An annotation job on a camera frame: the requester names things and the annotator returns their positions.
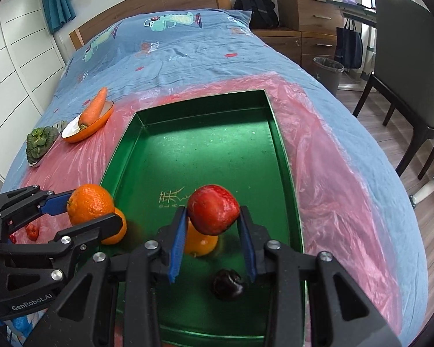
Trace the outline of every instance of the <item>yellow fruit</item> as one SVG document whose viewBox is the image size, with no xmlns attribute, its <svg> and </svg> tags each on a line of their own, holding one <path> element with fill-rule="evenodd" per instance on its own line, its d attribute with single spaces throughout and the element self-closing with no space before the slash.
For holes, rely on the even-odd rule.
<svg viewBox="0 0 434 347">
<path fill-rule="evenodd" d="M 73 226 L 114 212 L 111 194 L 96 184 L 79 186 L 67 201 L 67 214 Z"/>
<path fill-rule="evenodd" d="M 209 254 L 217 245 L 218 236 L 203 235 L 198 232 L 188 219 L 188 232 L 186 233 L 185 249 L 186 254 L 193 257 L 200 257 Z"/>
<path fill-rule="evenodd" d="M 125 215 L 124 213 L 119 210 L 117 207 L 114 208 L 114 212 L 119 215 L 122 219 L 122 228 L 121 230 L 114 236 L 108 237 L 107 239 L 104 239 L 101 241 L 102 244 L 104 245 L 113 245 L 113 244 L 117 244 L 120 240 L 122 240 L 127 232 L 127 221 L 125 220 Z"/>
</svg>

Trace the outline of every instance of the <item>chair leg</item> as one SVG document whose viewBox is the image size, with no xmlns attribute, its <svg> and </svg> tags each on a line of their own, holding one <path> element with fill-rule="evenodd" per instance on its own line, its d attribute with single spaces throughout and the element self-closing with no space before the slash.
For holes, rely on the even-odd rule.
<svg viewBox="0 0 434 347">
<path fill-rule="evenodd" d="M 359 103 L 357 104 L 354 112 L 352 113 L 355 117 L 359 116 L 360 110 L 365 104 L 365 101 L 367 100 L 368 94 L 370 93 L 372 87 L 373 87 L 373 75 L 370 75 L 370 78 L 367 82 L 367 85 L 365 86 L 365 89 L 363 90 L 363 94 L 359 100 Z"/>
<path fill-rule="evenodd" d="M 384 126 L 387 126 L 387 123 L 389 123 L 389 120 L 391 119 L 392 114 L 394 113 L 394 111 L 395 111 L 395 107 L 394 107 L 393 104 L 391 104 L 391 106 L 389 107 L 389 110 L 387 111 L 386 117 L 385 117 L 385 119 L 383 121 L 383 125 Z"/>
<path fill-rule="evenodd" d="M 431 166 L 433 160 L 434 160 L 434 147 L 432 148 L 432 151 L 431 151 L 431 154 L 429 154 L 428 160 L 426 161 L 420 174 L 418 175 L 418 180 L 421 180 L 422 177 L 426 174 L 426 171 Z"/>
<path fill-rule="evenodd" d="M 395 170 L 399 177 L 402 176 L 405 169 L 408 167 L 411 160 L 413 159 L 413 157 L 417 153 L 418 149 L 421 147 L 421 145 L 425 141 L 426 141 L 425 132 L 421 131 L 421 130 L 413 129 L 413 137 L 411 138 L 410 146 L 408 146 L 408 149 L 405 152 L 404 157 L 402 158 L 402 160 L 400 161 L 400 163 L 398 164 L 398 166 Z"/>
</svg>

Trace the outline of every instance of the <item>dark blue bag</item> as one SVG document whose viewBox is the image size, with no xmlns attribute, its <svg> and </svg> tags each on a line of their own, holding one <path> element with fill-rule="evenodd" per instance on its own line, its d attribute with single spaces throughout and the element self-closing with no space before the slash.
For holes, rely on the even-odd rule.
<svg viewBox="0 0 434 347">
<path fill-rule="evenodd" d="M 334 59 L 346 69 L 359 69 L 363 56 L 361 34 L 357 32 L 355 21 L 347 20 L 344 27 L 338 27 L 337 46 Z"/>
</svg>

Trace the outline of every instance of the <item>wooden headboard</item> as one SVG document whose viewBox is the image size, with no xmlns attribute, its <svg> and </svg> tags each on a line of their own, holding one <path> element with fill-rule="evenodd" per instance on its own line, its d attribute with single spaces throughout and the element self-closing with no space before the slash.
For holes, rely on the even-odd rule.
<svg viewBox="0 0 434 347">
<path fill-rule="evenodd" d="M 187 9 L 231 9 L 230 0 L 125 0 L 93 17 L 69 34 L 75 49 L 117 21 L 140 13 Z"/>
</svg>

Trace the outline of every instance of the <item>white wardrobe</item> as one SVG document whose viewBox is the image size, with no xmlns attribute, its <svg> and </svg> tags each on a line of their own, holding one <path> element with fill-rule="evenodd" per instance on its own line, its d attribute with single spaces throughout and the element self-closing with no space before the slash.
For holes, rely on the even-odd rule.
<svg viewBox="0 0 434 347">
<path fill-rule="evenodd" d="M 0 180 L 49 106 L 64 61 L 42 0 L 0 2 Z"/>
</svg>

